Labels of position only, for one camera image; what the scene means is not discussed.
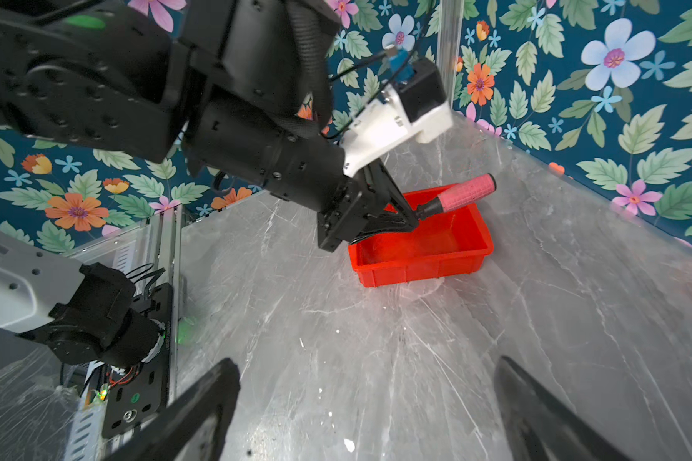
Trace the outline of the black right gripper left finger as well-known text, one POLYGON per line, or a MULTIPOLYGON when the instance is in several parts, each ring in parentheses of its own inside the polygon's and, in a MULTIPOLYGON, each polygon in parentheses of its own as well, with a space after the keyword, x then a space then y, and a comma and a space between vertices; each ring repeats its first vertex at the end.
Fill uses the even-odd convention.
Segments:
POLYGON ((240 369, 230 358, 213 366, 109 460, 218 460, 236 410, 240 369))

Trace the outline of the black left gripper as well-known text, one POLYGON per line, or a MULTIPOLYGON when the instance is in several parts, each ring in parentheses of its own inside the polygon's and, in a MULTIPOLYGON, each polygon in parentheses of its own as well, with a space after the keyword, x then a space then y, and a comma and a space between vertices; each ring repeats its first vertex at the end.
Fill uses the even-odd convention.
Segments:
POLYGON ((352 178, 331 165, 316 171, 324 209, 317 214, 318 248, 332 253, 380 234, 413 232, 419 221, 382 161, 372 161, 352 178))

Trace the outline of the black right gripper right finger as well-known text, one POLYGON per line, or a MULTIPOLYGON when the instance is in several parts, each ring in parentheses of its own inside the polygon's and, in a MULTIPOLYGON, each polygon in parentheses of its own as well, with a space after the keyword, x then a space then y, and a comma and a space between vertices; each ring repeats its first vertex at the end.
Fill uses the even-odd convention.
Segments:
POLYGON ((514 460, 627 460, 512 358, 499 358, 494 391, 514 460))

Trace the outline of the pink handled screwdriver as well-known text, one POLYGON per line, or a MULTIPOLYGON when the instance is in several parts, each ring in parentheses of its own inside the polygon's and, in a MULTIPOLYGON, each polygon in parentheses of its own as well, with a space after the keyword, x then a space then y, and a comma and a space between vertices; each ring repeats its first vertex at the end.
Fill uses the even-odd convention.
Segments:
POLYGON ((419 206, 415 215, 418 220, 423 221, 432 216, 458 211, 490 196, 496 189, 494 177, 491 174, 484 174, 440 192, 436 198, 419 206))

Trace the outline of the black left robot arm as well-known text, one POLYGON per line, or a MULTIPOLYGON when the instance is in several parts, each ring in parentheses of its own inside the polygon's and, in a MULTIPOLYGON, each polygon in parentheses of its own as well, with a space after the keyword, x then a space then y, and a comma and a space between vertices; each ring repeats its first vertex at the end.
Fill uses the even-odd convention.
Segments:
POLYGON ((198 1, 173 38, 120 1, 0 1, 0 125, 154 163, 181 140, 191 173, 314 211, 326 251, 412 232, 386 167, 346 175, 322 134, 339 25, 322 1, 198 1))

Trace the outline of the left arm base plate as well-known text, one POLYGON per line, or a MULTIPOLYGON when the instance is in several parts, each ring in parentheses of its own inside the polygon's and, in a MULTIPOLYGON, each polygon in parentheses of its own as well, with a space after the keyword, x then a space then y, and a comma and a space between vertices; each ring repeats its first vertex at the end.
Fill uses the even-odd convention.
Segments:
POLYGON ((174 289, 161 284, 134 297, 132 324, 122 338, 129 359, 108 372, 104 439, 117 437, 165 409, 169 398, 174 289))

